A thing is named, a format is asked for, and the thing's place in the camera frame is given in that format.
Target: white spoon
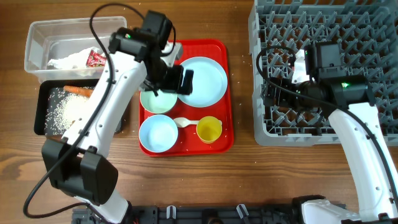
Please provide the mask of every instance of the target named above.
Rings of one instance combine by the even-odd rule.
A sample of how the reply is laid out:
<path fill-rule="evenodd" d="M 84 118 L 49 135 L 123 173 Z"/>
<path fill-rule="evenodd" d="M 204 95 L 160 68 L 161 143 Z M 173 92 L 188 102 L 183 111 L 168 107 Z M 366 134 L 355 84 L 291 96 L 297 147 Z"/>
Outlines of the white spoon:
<path fill-rule="evenodd" d="M 179 127 L 179 128 L 185 128 L 188 125 L 199 123 L 199 121 L 191 121 L 187 118 L 174 118 L 174 122 L 177 125 L 177 127 Z"/>

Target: wooden tabletop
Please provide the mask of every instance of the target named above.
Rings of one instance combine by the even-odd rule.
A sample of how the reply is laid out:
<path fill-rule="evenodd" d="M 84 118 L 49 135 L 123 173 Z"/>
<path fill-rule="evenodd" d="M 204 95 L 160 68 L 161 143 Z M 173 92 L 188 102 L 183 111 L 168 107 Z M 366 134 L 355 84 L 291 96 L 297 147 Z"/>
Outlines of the wooden tabletop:
<path fill-rule="evenodd" d="M 71 211 L 43 220 L 28 220 L 22 214 L 26 197 L 45 174 L 40 153 L 45 138 L 33 132 L 40 84 L 37 77 L 24 70 L 25 43 L 32 22 L 89 17 L 104 2 L 3 2 L 0 5 L 0 223 L 70 223 Z M 165 13 L 177 28 L 178 39 L 212 38 L 225 44 L 230 74 L 234 74 L 230 76 L 230 85 L 235 142 L 228 152 L 215 156 L 150 158 L 138 146 L 139 100 L 135 95 L 128 131 L 115 136 L 108 157 L 119 170 L 116 188 L 122 196 L 133 205 L 162 207 L 285 203 L 293 197 L 320 194 L 358 211 L 353 178 L 340 145 L 261 147 L 255 142 L 253 67 L 248 55 L 252 0 L 138 0 L 129 4 L 141 12 L 151 9 Z M 128 26 L 140 25 L 137 16 L 122 7 L 110 7 L 99 16 L 124 16 Z M 398 159 L 398 152 L 390 150 L 394 160 Z M 74 202 L 74 198 L 46 182 L 34 197 L 30 211 L 50 212 Z"/>

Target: mint green bowl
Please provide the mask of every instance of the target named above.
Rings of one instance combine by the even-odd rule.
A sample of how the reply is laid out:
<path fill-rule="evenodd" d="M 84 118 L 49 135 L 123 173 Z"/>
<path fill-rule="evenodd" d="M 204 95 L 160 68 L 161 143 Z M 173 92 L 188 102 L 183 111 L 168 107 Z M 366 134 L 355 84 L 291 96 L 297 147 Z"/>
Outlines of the mint green bowl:
<path fill-rule="evenodd" d="M 170 111 L 177 102 L 177 94 L 164 93 L 160 90 L 157 93 L 158 96 L 155 96 L 153 91 L 142 91 L 139 97 L 141 105 L 145 110 L 154 114 Z"/>

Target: red package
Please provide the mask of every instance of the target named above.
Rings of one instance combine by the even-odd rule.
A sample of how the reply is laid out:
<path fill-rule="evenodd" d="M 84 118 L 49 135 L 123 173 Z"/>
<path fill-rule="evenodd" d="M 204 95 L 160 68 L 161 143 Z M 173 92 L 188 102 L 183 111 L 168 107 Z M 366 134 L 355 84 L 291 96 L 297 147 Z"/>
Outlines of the red package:
<path fill-rule="evenodd" d="M 99 53 L 96 53 L 94 50 L 91 50 L 86 62 L 86 66 L 88 68 L 103 67 L 105 66 L 105 62 L 106 62 L 106 57 L 103 57 Z"/>

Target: orange carrot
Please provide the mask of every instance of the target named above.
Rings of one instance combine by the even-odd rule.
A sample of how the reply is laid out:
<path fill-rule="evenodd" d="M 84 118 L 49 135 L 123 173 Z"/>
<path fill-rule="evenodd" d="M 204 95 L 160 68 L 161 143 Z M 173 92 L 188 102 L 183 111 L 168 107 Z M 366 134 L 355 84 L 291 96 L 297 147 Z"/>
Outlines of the orange carrot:
<path fill-rule="evenodd" d="M 94 91 L 94 90 L 89 90 L 89 89 L 75 87 L 75 86 L 64 86 L 63 89 L 70 93 L 74 93 L 74 94 L 81 95 L 81 96 L 87 96 L 87 97 L 90 97 Z"/>

